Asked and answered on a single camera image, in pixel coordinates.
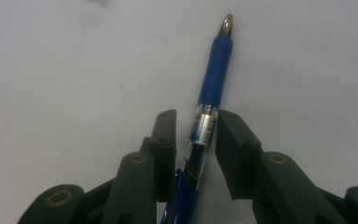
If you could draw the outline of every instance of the white surface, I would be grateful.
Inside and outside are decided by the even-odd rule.
[[[317,186],[358,186],[358,1],[0,1],[0,223],[45,189],[115,176],[166,109],[178,111],[181,166],[228,12],[221,108]],[[230,200],[214,148],[194,219],[255,223],[250,202]]]

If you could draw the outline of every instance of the clear pen barrel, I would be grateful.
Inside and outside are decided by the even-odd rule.
[[[199,105],[194,117],[185,155],[184,173],[190,178],[190,185],[197,187],[202,176],[208,147],[213,136],[214,124],[217,120],[218,109],[210,105]]]

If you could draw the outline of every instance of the pen tip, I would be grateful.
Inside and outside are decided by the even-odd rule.
[[[223,20],[222,27],[220,28],[219,35],[231,37],[231,29],[232,29],[232,15],[227,14],[225,19]]]

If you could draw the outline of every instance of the blue pen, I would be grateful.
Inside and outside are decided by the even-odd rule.
[[[232,51],[232,15],[223,20],[213,41],[208,68],[202,83],[183,170],[176,171],[173,200],[167,203],[160,224],[187,224],[200,190],[200,179],[211,143],[222,98],[228,61]]]

